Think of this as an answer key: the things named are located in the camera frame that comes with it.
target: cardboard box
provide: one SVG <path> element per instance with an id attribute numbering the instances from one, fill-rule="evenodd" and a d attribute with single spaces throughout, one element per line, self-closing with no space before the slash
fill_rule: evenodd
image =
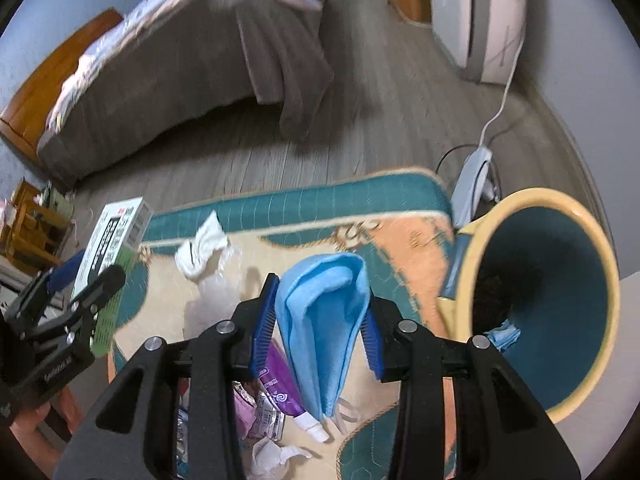
<path id="1" fill-rule="evenodd" d="M 152 214 L 142 197 L 104 206 L 84 252 L 72 296 L 111 264 L 120 265 L 127 274 L 131 271 Z M 92 345 L 92 352 L 96 357 L 105 355 L 111 348 L 123 290 L 124 288 L 111 298 L 98 314 Z"/>

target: screw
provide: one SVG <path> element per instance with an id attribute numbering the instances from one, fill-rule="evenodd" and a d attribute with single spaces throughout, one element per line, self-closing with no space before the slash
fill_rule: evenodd
<path id="1" fill-rule="evenodd" d="M 233 321 L 229 319 L 225 319 L 224 321 L 220 321 L 216 325 L 216 331 L 219 334 L 230 334 L 236 329 L 236 325 Z"/>
<path id="2" fill-rule="evenodd" d="M 403 319 L 400 323 L 398 323 L 398 328 L 400 329 L 400 332 L 411 334 L 418 330 L 418 324 L 411 319 Z"/>
<path id="3" fill-rule="evenodd" d="M 161 346 L 162 346 L 162 338 L 158 337 L 157 335 L 150 337 L 145 341 L 145 348 L 150 352 L 153 352 L 154 350 L 158 350 Z"/>
<path id="4" fill-rule="evenodd" d="M 476 348 L 481 350 L 485 350 L 489 348 L 491 342 L 483 335 L 475 335 L 471 338 L 471 342 L 474 344 Z"/>

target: wooden headboard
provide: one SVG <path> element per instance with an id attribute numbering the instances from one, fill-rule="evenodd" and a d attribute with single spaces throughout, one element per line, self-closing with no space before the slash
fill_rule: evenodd
<path id="1" fill-rule="evenodd" d="M 36 147 L 62 83 L 76 71 L 84 51 L 121 21 L 111 8 L 77 30 L 34 70 L 0 114 L 0 134 L 37 165 Z"/>

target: white tissue paper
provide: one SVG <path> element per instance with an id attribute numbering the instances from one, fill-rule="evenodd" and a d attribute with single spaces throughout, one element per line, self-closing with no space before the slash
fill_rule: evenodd
<path id="1" fill-rule="evenodd" d="M 252 450 L 251 472 L 247 480 L 282 480 L 289 470 L 289 459 L 294 456 L 311 458 L 312 455 L 296 446 L 280 447 L 265 437 Z"/>
<path id="2" fill-rule="evenodd" d="M 175 264 L 185 278 L 195 280 L 204 272 L 211 255 L 224 249 L 227 244 L 228 238 L 218 221 L 218 215 L 212 211 L 196 232 L 194 240 L 188 240 L 178 248 Z"/>
<path id="3" fill-rule="evenodd" d="M 4 225 L 12 225 L 15 219 L 15 207 L 6 200 L 0 200 L 0 229 Z"/>

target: white wall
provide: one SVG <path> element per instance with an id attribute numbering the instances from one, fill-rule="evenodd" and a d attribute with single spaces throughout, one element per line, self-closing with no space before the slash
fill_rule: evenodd
<path id="1" fill-rule="evenodd" d="M 520 65 L 575 137 L 620 273 L 640 269 L 640 49 L 610 0 L 527 0 Z"/>
<path id="2" fill-rule="evenodd" d="M 129 12 L 141 0 L 24 0 L 0 36 L 0 110 L 38 65 L 90 19 L 108 7 Z M 40 179 L 0 139 L 0 199 L 20 178 Z"/>

